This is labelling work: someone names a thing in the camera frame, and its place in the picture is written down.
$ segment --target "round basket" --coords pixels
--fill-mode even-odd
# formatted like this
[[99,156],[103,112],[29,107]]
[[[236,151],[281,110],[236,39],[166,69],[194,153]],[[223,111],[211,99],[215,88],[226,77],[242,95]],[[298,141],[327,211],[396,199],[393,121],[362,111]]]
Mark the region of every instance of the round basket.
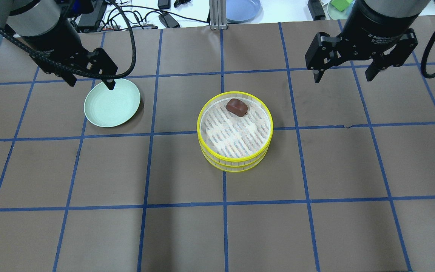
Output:
[[[226,110],[232,98],[248,106],[238,117]],[[249,93],[230,91],[209,100],[197,119],[199,145],[206,160],[226,172],[255,167],[266,155],[273,136],[271,113],[261,100]]]

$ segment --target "green sponge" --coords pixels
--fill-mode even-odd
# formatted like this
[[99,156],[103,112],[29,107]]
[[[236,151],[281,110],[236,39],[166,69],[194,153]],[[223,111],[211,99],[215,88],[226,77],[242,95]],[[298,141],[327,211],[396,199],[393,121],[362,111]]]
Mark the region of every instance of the green sponge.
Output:
[[338,11],[344,11],[353,0],[332,0],[331,3]]

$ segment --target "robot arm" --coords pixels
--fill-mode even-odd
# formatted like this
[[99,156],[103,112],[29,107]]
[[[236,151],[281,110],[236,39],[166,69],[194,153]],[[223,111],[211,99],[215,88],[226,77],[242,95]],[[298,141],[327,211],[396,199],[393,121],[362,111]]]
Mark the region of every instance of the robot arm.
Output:
[[429,0],[356,0],[337,37],[319,32],[313,38],[305,63],[307,69],[313,70],[315,82],[320,82],[326,69],[349,60],[373,60],[366,70],[367,81],[389,66],[402,66],[418,43],[409,26],[428,3]]
[[[33,49],[26,48],[26,51],[43,72],[62,77],[70,86],[76,83],[74,74],[79,74],[102,79],[113,90],[114,79],[128,75],[135,65],[132,31],[129,33],[133,43],[133,62],[125,73],[116,75],[117,66],[105,50],[96,48],[90,52],[83,48],[77,32],[55,0],[0,0],[0,26],[6,23]],[[0,34],[6,33],[0,28]],[[6,37],[17,46],[24,46],[11,36]]]

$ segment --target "chocolate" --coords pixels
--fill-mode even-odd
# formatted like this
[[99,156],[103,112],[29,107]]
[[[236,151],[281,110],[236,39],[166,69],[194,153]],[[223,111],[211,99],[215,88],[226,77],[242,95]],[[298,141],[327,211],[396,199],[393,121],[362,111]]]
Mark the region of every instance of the chocolate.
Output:
[[226,105],[226,109],[239,117],[243,117],[245,114],[247,114],[248,107],[243,101],[232,98]]

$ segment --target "yellow basket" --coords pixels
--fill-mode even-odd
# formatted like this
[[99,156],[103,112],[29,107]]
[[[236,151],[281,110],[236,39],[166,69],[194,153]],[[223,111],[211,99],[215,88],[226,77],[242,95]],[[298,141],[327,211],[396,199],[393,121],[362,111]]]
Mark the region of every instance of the yellow basket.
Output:
[[[270,132],[269,136],[266,139],[266,143],[264,146],[257,151],[256,153],[249,155],[247,157],[243,158],[228,158],[223,155],[220,155],[216,153],[214,150],[212,150],[204,141],[202,138],[201,133],[201,121],[202,116],[204,113],[216,102],[219,102],[223,99],[227,98],[237,98],[237,99],[247,99],[251,100],[255,104],[257,104],[264,112],[266,113],[267,117],[269,118],[270,123]],[[215,97],[211,98],[204,107],[202,108],[201,112],[199,113],[199,117],[197,119],[197,135],[199,138],[199,145],[201,147],[201,151],[206,158],[206,160],[213,165],[214,167],[226,171],[226,172],[243,172],[246,170],[249,170],[253,167],[255,167],[261,160],[264,158],[264,155],[266,155],[266,152],[268,151],[268,147],[271,142],[271,138],[273,136],[273,118],[271,117],[271,113],[264,105],[264,103],[256,98],[254,95],[250,95],[249,93],[244,93],[241,91],[230,91],[227,93],[221,93],[219,95],[216,95]]]

